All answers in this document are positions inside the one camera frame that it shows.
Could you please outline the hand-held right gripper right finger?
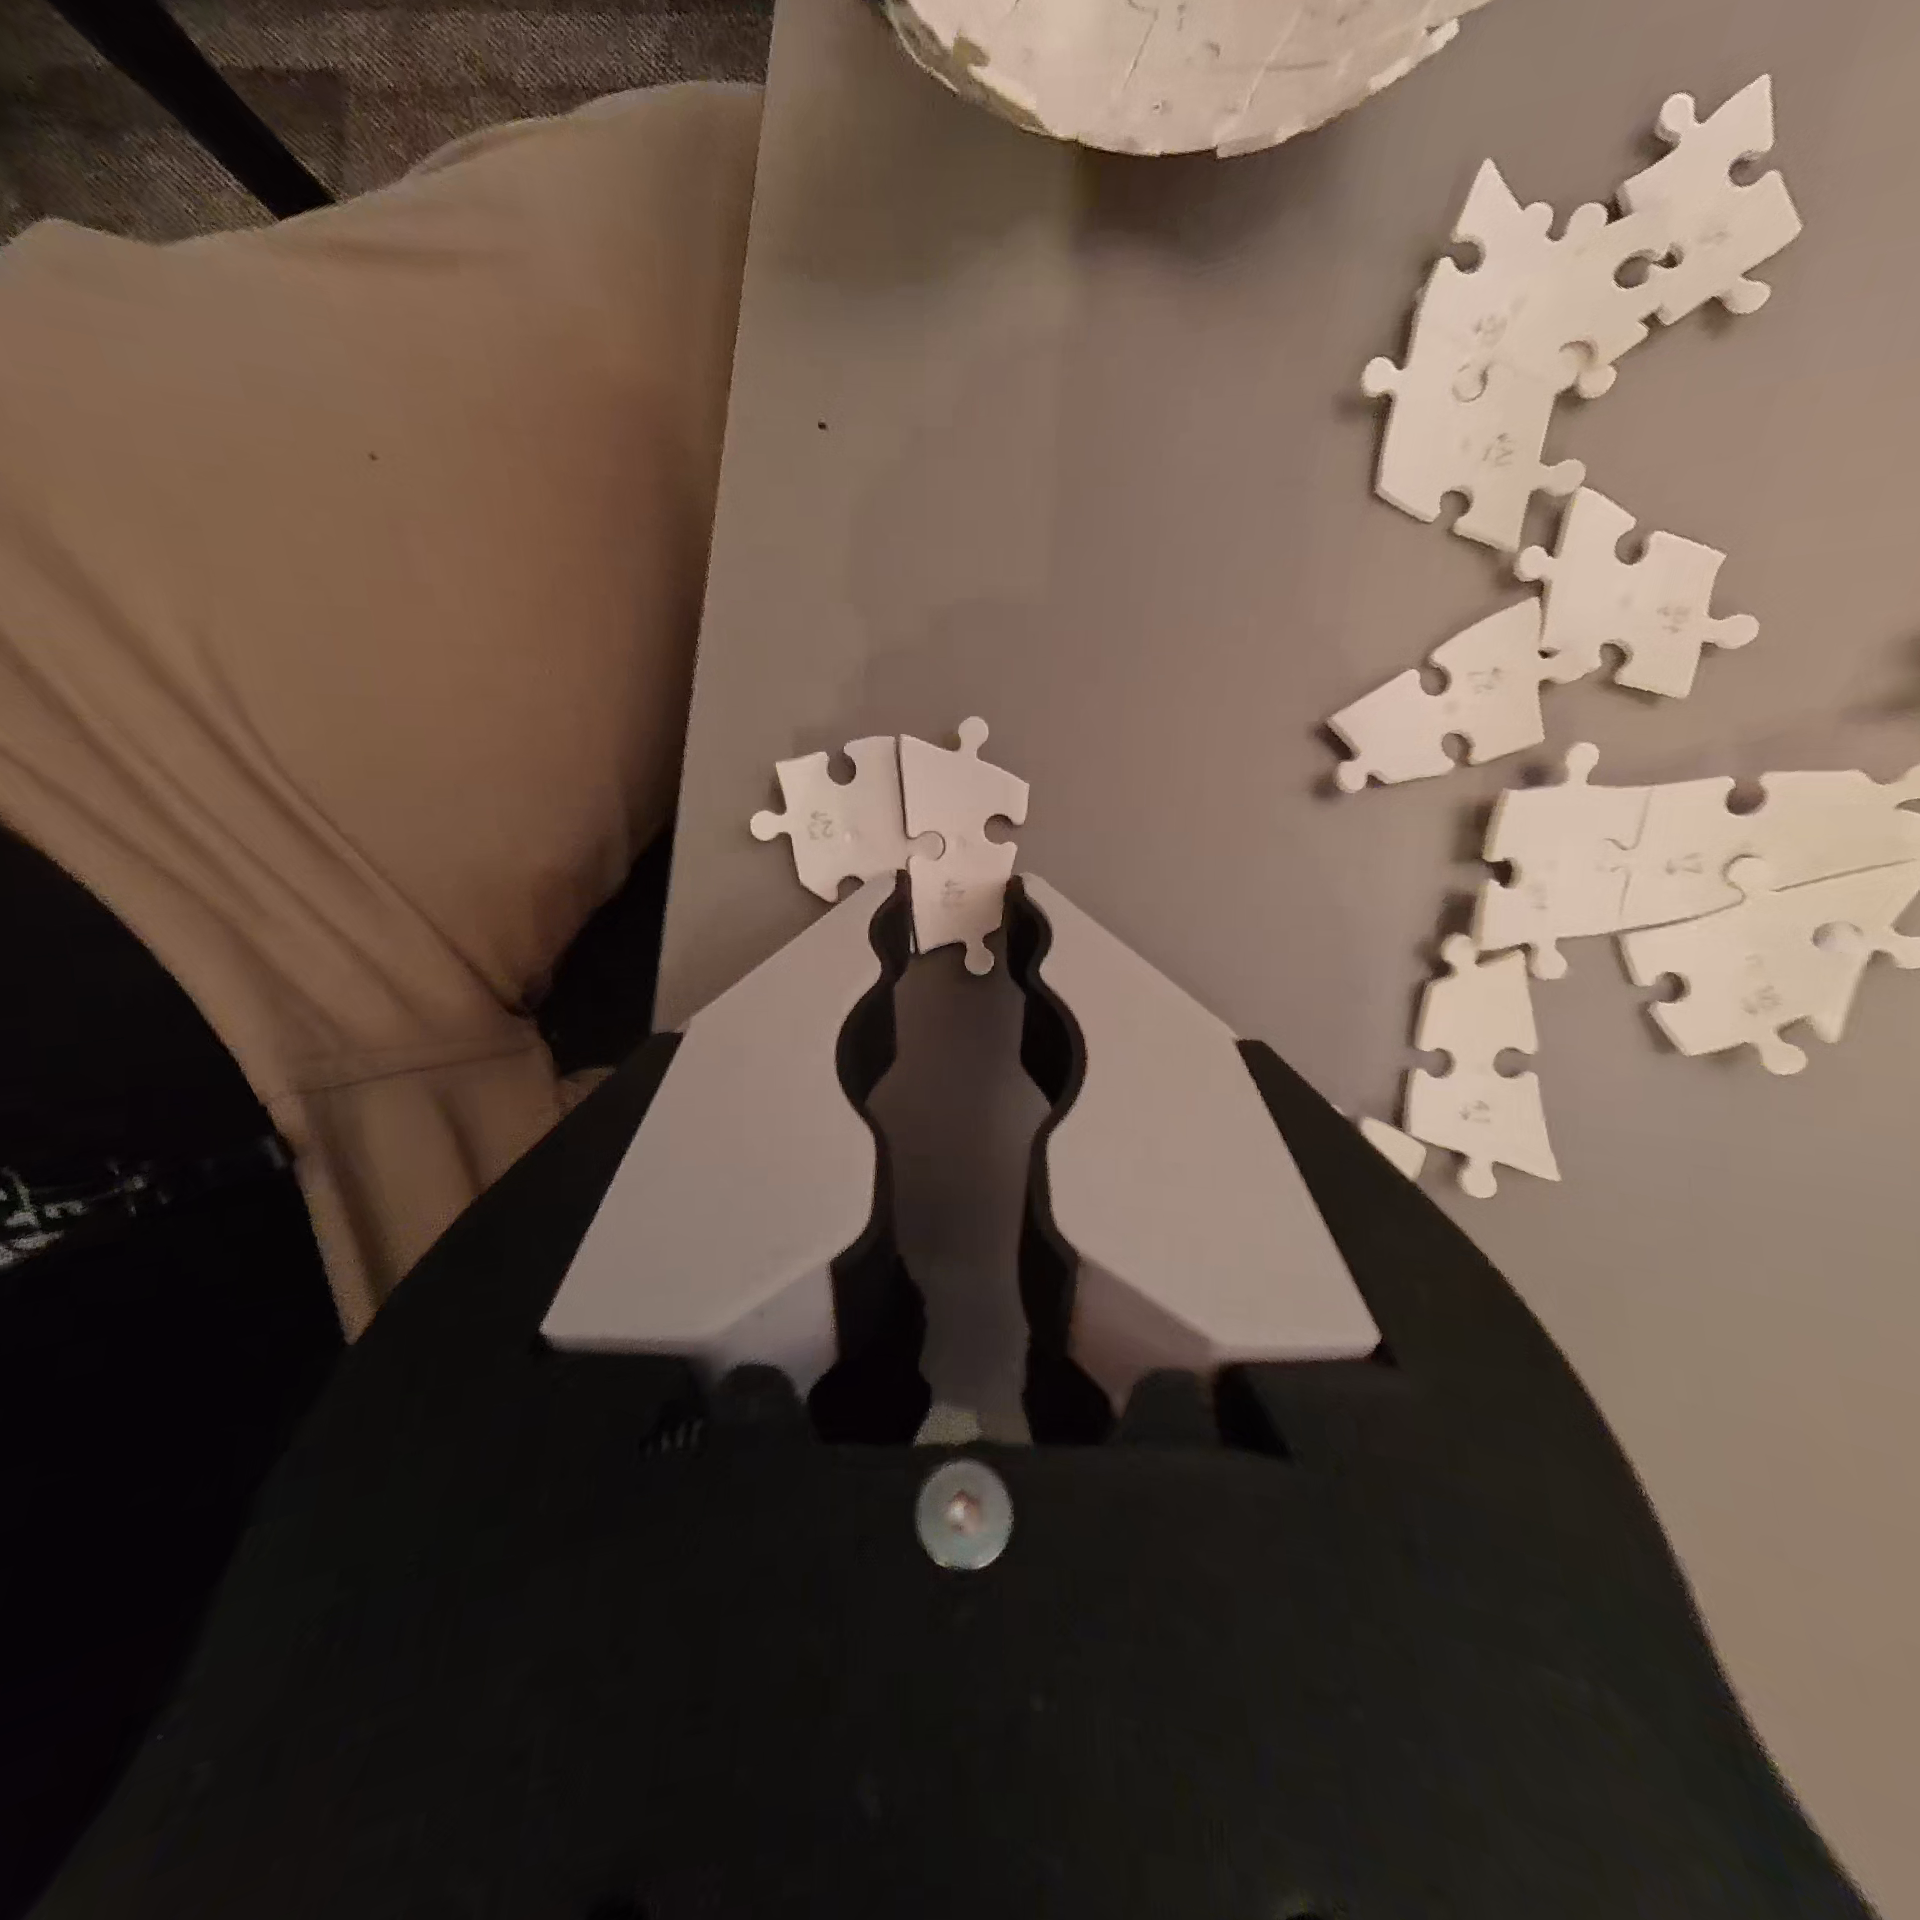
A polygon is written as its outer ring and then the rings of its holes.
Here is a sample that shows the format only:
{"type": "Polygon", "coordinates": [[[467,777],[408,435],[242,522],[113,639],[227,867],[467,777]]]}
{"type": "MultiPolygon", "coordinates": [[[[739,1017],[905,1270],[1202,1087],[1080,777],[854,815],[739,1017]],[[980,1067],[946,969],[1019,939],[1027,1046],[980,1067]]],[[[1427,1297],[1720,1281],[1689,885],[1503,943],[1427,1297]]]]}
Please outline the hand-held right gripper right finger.
{"type": "Polygon", "coordinates": [[[1075,1363],[1359,1360],[1382,1338],[1238,1035],[1057,885],[1019,874],[1033,1197],[1075,1363]]]}

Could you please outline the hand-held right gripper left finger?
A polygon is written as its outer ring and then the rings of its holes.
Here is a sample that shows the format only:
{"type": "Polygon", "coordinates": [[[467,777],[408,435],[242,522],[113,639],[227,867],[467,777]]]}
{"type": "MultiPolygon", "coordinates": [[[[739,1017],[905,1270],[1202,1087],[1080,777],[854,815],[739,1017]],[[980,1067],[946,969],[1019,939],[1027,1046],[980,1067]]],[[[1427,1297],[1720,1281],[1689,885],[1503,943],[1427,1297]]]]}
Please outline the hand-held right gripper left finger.
{"type": "Polygon", "coordinates": [[[849,1045],[911,958],[898,873],[862,882],[684,1024],[543,1320],[566,1353],[838,1362],[834,1262],[881,1213],[849,1045]]]}

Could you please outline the joined three-piece puzzle section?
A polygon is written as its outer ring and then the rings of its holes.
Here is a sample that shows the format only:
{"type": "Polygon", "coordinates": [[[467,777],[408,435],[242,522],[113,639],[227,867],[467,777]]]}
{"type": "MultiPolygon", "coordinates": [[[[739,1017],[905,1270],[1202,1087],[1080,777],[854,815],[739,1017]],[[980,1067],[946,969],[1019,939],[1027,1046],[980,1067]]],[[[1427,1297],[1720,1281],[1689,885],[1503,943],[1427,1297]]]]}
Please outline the joined three-piece puzzle section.
{"type": "Polygon", "coordinates": [[[783,758],[779,806],[754,811],[752,837],[785,839],[801,887],[828,902],[857,882],[905,874],[916,952],[953,946],[986,976],[1017,863],[1017,845],[993,830],[1023,826],[1030,803],[1027,778],[983,755],[987,738],[979,715],[951,745],[857,735],[843,747],[849,778],[828,752],[783,758]]]}

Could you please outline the white puzzle pieces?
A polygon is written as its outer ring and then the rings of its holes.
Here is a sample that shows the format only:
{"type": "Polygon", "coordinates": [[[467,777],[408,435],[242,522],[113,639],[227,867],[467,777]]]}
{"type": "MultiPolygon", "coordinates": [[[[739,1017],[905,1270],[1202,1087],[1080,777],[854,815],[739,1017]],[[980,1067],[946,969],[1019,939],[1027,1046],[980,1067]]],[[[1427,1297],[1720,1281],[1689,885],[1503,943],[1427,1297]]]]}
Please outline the white puzzle pieces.
{"type": "MultiPolygon", "coordinates": [[[[1418,521],[1465,503],[1451,529],[1508,562],[1524,594],[1442,639],[1420,667],[1335,711],[1335,785],[1360,793],[1439,778],[1545,743],[1548,688],[1610,674],[1675,703],[1707,653],[1745,648],[1756,617],[1720,611],[1723,552],[1638,519],[1548,461],[1556,403],[1595,400],[1656,323],[1706,304],[1766,306],[1761,269],[1803,221],[1777,169],[1769,75],[1704,112],[1674,94],[1656,120],[1660,158],[1615,201],[1523,202],[1492,160],[1464,198],[1451,242],[1416,297],[1401,358],[1360,374],[1386,407],[1377,494],[1418,521]]],[[[1870,962],[1916,969],[1916,767],[1790,769],[1761,778],[1751,808],[1731,777],[1600,784],[1575,743],[1556,778],[1521,784],[1487,814],[1490,867],[1465,933],[1440,946],[1400,1121],[1360,1129],[1408,1177],[1440,1149],[1457,1183],[1498,1193],[1516,1169],[1556,1182],[1542,1081],[1503,1072],[1531,1055],[1531,986],[1568,970],[1568,946],[1617,941],[1625,976],[1678,993],[1648,1006],[1686,1058],[1751,1054],[1772,1073],[1807,1067],[1795,1033],[1838,1041],[1870,962]]]]}

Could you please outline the partly built white puzzle ball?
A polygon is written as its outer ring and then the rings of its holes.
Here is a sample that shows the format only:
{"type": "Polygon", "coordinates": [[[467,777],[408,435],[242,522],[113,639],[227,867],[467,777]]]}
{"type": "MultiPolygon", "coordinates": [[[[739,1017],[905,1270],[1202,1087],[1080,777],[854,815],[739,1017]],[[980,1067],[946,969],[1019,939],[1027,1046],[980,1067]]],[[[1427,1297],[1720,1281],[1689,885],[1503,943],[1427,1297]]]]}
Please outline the partly built white puzzle ball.
{"type": "Polygon", "coordinates": [[[1394,86],[1476,1],[881,1],[912,61],[1033,135],[1265,152],[1394,86]]]}

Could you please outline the black table leg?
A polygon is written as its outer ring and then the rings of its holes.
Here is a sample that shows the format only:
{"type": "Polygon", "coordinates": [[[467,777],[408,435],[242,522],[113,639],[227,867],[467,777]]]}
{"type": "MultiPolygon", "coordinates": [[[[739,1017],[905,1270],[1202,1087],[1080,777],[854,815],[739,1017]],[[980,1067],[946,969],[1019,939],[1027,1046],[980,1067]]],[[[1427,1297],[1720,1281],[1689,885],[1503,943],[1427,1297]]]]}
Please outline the black table leg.
{"type": "Polygon", "coordinates": [[[163,1],[54,1],[54,9],[274,219],[335,202],[163,1]]]}

